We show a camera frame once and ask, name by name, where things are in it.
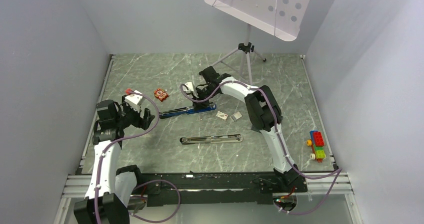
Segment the blue black stapler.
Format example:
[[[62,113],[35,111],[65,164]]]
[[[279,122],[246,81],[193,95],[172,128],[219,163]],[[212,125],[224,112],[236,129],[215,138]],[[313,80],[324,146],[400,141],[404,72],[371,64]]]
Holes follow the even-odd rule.
[[[216,108],[217,106],[214,103],[211,103],[208,107],[204,107],[201,109],[195,109],[194,106],[183,107],[183,108],[178,108],[178,109],[173,109],[168,111],[162,111],[159,113],[159,118],[166,119],[166,118],[170,118],[174,116],[179,116],[182,114],[187,114],[187,115],[196,114],[201,112],[213,111],[213,110],[216,110]]]

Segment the white staple box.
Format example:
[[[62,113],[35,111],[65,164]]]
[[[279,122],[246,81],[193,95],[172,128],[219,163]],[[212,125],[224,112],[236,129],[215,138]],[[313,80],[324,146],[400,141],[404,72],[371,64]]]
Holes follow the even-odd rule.
[[[220,119],[226,120],[228,118],[228,114],[218,111],[216,116]]]

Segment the staple box tray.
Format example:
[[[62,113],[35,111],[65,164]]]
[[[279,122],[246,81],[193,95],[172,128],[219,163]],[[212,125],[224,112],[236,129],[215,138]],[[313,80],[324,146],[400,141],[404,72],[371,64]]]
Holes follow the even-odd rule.
[[[242,117],[242,114],[241,114],[241,112],[236,112],[236,113],[234,113],[233,115],[231,115],[231,120],[233,121],[233,122],[235,122],[235,121],[237,121],[238,119],[240,119]]]

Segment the black silver stapler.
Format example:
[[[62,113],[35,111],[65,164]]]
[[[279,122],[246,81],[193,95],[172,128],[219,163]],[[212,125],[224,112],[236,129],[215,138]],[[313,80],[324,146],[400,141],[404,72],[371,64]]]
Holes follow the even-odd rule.
[[[181,137],[180,143],[182,145],[189,144],[215,144],[215,143],[233,143],[242,142],[243,136],[241,134],[232,135],[215,135],[215,136],[201,136],[201,137]]]

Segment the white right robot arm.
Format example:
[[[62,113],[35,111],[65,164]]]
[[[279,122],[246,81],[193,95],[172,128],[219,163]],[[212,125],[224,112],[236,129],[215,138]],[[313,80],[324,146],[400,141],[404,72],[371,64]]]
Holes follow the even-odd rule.
[[[305,178],[288,152],[282,134],[282,112],[272,91],[266,85],[251,86],[229,74],[220,75],[212,66],[199,72],[205,84],[196,88],[197,100],[208,101],[224,94],[242,101],[252,126],[262,135],[269,148],[275,177],[270,181],[274,191],[307,192]]]

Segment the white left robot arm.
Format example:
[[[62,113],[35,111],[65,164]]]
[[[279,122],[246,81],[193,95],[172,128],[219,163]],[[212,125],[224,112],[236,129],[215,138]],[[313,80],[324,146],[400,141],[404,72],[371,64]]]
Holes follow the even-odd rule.
[[[147,130],[155,118],[141,109],[142,97],[128,95],[122,102],[101,101],[96,105],[98,119],[93,125],[94,165],[89,187],[73,214],[79,224],[128,224],[132,194],[144,187],[137,165],[118,168],[125,128]]]

